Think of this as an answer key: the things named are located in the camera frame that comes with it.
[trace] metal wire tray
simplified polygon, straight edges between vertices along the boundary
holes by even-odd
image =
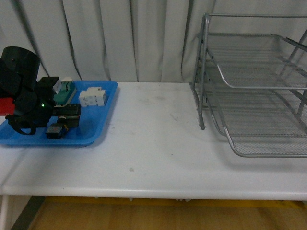
[[[271,34],[209,34],[207,51],[229,87],[307,89],[305,67],[290,58],[292,42]]]
[[[243,157],[307,157],[307,109],[289,90],[232,89],[207,68],[208,106],[221,134]]]

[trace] table leg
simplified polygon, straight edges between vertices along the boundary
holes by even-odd
[[[0,230],[7,230],[7,216],[9,210],[9,195],[2,196],[2,205],[1,205],[1,213],[0,213]]]

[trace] curtain fold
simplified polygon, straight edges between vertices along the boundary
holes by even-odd
[[[189,82],[204,12],[307,14],[305,0],[0,1],[0,50],[36,52],[38,77]],[[306,19],[213,18],[211,32],[299,40]]]

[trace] white block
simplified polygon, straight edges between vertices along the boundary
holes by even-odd
[[[79,100],[82,107],[104,106],[106,104],[106,91],[102,90],[101,87],[90,87],[80,93]]]

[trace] plastic tray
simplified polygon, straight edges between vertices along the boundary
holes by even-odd
[[[6,120],[0,125],[0,144],[15,146],[87,146],[92,144],[102,133],[107,114],[115,96],[117,82],[114,81],[75,81],[77,92],[71,103],[79,103],[79,95],[88,87],[101,87],[106,91],[105,106],[81,108],[80,124],[69,130],[64,139],[50,140],[46,137],[46,127],[37,128],[34,135],[21,135],[15,132]],[[55,123],[57,117],[51,117],[48,125]]]

